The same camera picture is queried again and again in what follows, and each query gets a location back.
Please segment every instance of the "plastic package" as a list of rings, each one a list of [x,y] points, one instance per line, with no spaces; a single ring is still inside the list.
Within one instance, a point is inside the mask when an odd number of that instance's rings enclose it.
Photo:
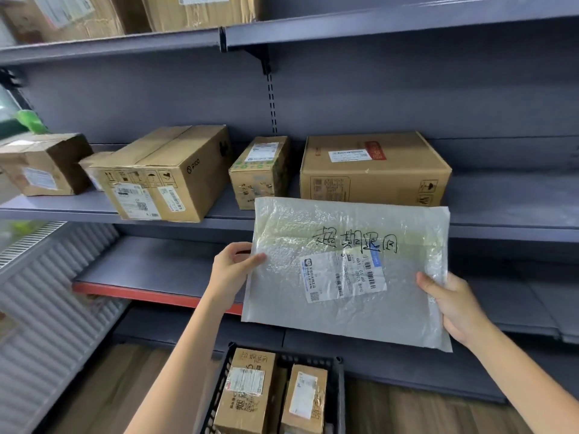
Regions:
[[[442,315],[416,286],[446,283],[446,207],[255,200],[242,321],[452,352]]]

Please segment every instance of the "wooden floor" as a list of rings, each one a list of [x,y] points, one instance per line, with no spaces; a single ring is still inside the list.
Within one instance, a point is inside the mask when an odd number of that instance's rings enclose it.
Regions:
[[[169,351],[132,344],[105,350],[37,432],[122,434],[168,357]],[[532,434],[507,406],[360,379],[347,380],[346,401],[349,433]]]

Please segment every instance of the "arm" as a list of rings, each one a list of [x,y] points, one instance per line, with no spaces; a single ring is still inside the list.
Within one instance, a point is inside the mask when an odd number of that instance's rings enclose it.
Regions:
[[[221,318],[247,274],[265,255],[240,254],[251,243],[229,244],[215,256],[209,285],[125,434],[190,434]]]
[[[481,362],[534,434],[579,432],[579,402],[486,317],[465,280],[448,274],[446,289],[419,272],[444,327]]]

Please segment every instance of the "person's left hand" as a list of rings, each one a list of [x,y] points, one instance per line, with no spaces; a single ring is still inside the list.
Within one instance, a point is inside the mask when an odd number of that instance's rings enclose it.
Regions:
[[[235,294],[242,288],[247,275],[265,262],[264,253],[254,256],[240,252],[251,251],[251,242],[233,242],[215,256],[209,285],[204,298],[214,301],[223,312],[233,306]]]

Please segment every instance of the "forearm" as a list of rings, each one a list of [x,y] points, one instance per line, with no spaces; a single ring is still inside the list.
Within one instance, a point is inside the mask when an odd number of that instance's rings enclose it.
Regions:
[[[190,434],[223,310],[201,299],[125,434]]]
[[[579,402],[494,325],[470,349],[534,434],[579,432]]]

